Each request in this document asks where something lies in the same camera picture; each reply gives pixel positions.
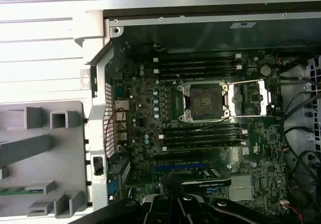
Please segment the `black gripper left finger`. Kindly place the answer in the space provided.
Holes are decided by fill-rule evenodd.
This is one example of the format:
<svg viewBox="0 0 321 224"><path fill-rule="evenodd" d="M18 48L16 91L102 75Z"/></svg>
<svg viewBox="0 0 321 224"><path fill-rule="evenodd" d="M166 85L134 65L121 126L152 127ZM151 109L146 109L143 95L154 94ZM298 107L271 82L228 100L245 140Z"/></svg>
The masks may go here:
<svg viewBox="0 0 321 224"><path fill-rule="evenodd" d="M170 223L176 178L160 179L160 194L147 195L141 204L132 198L116 201L72 223Z"/></svg>

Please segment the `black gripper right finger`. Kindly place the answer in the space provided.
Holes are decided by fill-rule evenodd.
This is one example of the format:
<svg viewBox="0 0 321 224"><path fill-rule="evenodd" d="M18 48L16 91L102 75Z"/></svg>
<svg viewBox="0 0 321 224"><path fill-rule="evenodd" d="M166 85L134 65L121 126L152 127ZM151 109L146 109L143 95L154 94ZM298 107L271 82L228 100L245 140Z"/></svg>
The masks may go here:
<svg viewBox="0 0 321 224"><path fill-rule="evenodd" d="M198 196L186 194L179 181L175 182L175 199L186 223L279 223L274 217L227 199L201 202Z"/></svg>

